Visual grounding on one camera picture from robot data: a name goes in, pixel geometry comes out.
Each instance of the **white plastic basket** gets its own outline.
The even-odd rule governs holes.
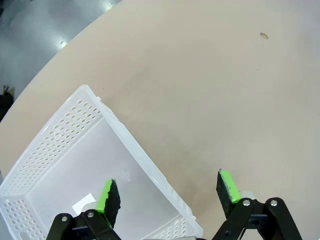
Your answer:
[[[59,213],[107,179],[121,209],[114,230],[124,240],[201,237],[191,209],[113,112],[87,85],[59,108],[0,186],[0,211],[15,240],[46,239]]]

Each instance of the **gray floor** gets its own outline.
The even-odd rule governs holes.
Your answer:
[[[121,0],[5,0],[0,17],[0,86],[16,99],[72,38]]]

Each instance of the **chipped mark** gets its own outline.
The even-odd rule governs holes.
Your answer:
[[[260,36],[263,37],[264,39],[269,39],[268,35],[263,32],[260,32]]]

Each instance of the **silver bolt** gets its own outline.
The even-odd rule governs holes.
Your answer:
[[[272,200],[271,201],[271,206],[275,207],[277,206],[278,202],[276,200]]]
[[[250,201],[249,200],[244,200],[242,204],[244,206],[249,206],[250,205]]]

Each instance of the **beige tabletop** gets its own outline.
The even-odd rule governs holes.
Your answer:
[[[191,207],[204,237],[225,219],[216,193],[223,168],[260,202],[283,198],[303,239],[320,238],[319,18],[267,2],[121,2],[16,100],[0,123],[2,173],[87,84]]]

